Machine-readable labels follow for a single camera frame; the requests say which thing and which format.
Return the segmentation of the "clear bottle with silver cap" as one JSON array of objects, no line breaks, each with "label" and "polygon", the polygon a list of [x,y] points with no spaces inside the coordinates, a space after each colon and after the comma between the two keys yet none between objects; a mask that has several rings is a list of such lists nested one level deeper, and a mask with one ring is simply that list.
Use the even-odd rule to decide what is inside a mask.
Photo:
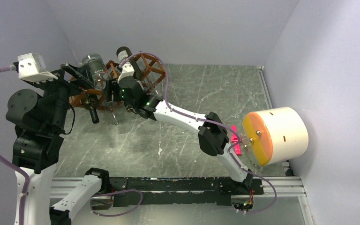
[{"label": "clear bottle with silver cap", "polygon": [[88,77],[94,84],[94,89],[103,90],[109,78],[102,57],[97,53],[88,54],[83,57],[82,64],[89,67]]}]

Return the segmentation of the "olive wine bottle black top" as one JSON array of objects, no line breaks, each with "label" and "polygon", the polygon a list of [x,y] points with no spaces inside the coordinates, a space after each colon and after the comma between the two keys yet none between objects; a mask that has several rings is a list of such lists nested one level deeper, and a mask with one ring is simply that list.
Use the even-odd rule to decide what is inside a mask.
[{"label": "olive wine bottle black top", "polygon": [[122,69],[122,66],[125,63],[129,62],[135,70],[134,75],[132,77],[135,78],[137,81],[141,81],[143,78],[143,74],[142,74],[137,62],[135,61],[135,59],[130,57],[133,55],[131,50],[126,46],[122,46],[117,49],[116,54],[120,61],[120,68]]}]

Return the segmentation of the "dark green wine bottle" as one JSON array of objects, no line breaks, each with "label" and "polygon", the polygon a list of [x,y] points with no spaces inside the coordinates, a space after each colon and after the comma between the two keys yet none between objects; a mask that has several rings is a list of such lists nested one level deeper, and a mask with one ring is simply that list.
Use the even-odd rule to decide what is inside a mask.
[{"label": "dark green wine bottle", "polygon": [[99,117],[97,114],[98,99],[96,95],[88,95],[82,99],[82,105],[90,113],[93,124],[99,123]]}]

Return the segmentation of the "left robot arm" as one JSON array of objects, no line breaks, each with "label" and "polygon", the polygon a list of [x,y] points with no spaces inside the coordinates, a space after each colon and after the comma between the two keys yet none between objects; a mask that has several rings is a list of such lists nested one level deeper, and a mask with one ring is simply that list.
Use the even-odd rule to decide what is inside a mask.
[{"label": "left robot arm", "polygon": [[69,98],[92,87],[91,67],[62,64],[48,72],[31,60],[18,60],[14,68],[21,80],[43,90],[23,89],[7,104],[6,119],[15,125],[12,162],[17,168],[17,225],[69,225],[78,211],[95,194],[112,190],[109,173],[91,168],[81,183],[61,201],[50,205],[53,174],[66,133]]}]

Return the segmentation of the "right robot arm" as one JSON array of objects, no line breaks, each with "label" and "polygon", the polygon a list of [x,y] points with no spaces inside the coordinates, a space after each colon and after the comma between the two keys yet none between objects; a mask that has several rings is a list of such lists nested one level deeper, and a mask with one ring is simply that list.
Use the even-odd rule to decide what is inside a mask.
[{"label": "right robot arm", "polygon": [[164,98],[147,93],[131,76],[106,81],[103,92],[108,101],[122,101],[131,112],[144,119],[168,122],[195,133],[201,151],[221,162],[239,194],[246,194],[252,188],[252,172],[238,158],[235,145],[228,137],[229,131],[233,134],[236,131],[225,126],[216,113],[205,115],[174,106]]}]

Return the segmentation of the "brown wooden wine rack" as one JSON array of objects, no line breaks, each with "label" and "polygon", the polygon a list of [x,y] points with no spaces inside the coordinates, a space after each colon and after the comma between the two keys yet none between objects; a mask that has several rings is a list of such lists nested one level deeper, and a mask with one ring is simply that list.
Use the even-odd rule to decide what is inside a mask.
[{"label": "brown wooden wine rack", "polygon": [[[139,52],[137,56],[134,57],[137,62],[141,72],[142,72],[142,80],[141,84],[147,90],[147,81],[155,82],[155,84],[160,83],[165,78],[166,74],[164,72],[164,67],[161,62],[155,56],[151,56],[146,53]],[[106,64],[106,68],[109,73],[109,78],[117,80],[120,75],[119,64],[110,60]],[[98,99],[98,107],[97,110],[110,110],[110,109],[118,109],[123,103],[122,102],[112,102],[108,103],[105,99],[103,90],[96,89],[88,89],[83,90],[83,92],[79,95],[73,96],[69,98],[69,102],[74,107],[83,107],[82,99],[88,95],[96,95]]]}]

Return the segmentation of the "pink plastic piece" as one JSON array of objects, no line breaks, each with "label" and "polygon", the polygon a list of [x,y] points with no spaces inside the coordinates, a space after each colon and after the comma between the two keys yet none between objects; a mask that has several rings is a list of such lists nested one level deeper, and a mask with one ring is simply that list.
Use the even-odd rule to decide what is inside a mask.
[{"label": "pink plastic piece", "polygon": [[234,149],[235,154],[237,156],[240,156],[240,155],[242,155],[242,151],[241,151],[241,147],[240,147],[240,144],[238,143],[238,141],[239,141],[239,139],[238,139],[237,135],[234,132],[232,132],[231,142],[233,144],[236,144],[233,149]]}]

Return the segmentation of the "white cylinder with orange lid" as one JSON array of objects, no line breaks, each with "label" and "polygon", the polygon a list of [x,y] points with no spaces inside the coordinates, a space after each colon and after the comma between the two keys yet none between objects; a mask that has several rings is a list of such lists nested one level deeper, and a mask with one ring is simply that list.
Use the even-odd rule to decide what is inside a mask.
[{"label": "white cylinder with orange lid", "polygon": [[248,113],[242,121],[247,155],[257,166],[300,157],[309,144],[307,128],[290,107]]}]

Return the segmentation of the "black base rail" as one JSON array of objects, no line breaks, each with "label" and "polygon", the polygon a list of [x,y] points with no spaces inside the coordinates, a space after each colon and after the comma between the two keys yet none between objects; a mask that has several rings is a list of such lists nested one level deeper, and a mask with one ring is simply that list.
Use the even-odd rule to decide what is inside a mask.
[{"label": "black base rail", "polygon": [[91,168],[86,175],[102,180],[99,194],[112,193],[114,207],[130,205],[203,204],[232,205],[233,195],[262,195],[260,179],[250,178],[246,184],[230,177],[111,177],[103,169]]}]

